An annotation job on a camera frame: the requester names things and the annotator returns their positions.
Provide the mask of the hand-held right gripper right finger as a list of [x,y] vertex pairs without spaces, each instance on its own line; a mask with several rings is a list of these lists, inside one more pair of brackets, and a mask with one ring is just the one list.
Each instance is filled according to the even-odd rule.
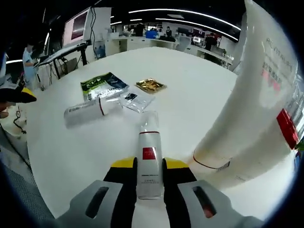
[[232,208],[228,196],[176,159],[162,160],[164,203],[172,228],[260,228],[263,222]]

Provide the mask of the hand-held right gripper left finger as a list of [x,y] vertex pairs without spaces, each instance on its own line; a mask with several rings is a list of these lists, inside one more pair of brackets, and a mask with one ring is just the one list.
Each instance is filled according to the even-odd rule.
[[130,228],[136,203],[137,158],[115,161],[70,201],[57,218],[60,228]]

